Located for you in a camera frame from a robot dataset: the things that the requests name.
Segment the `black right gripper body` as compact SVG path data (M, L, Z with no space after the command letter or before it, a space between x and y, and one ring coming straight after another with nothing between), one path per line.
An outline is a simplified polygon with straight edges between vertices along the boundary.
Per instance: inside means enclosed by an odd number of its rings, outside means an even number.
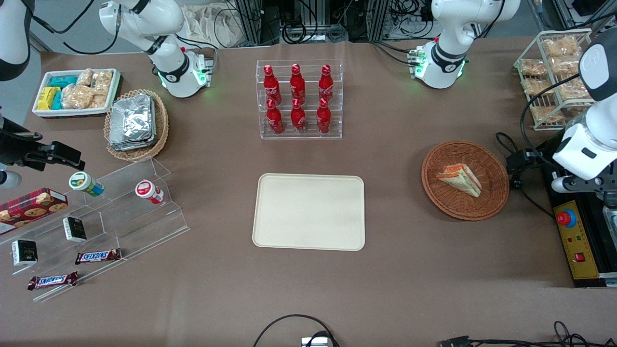
M47 164L57 164L57 160L41 150L42 139L39 133L31 133L14 121L0 119L0 162L4 165L29 167L44 171Z

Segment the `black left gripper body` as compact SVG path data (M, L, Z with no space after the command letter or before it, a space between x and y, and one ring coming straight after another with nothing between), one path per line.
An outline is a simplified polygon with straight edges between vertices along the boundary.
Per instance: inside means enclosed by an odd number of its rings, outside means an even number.
M555 172L557 175L560 174L560 166L550 155L544 155L542 151L536 150L535 148L525 148L524 155L526 158L526 165L524 166L525 171L542 169L549 173Z

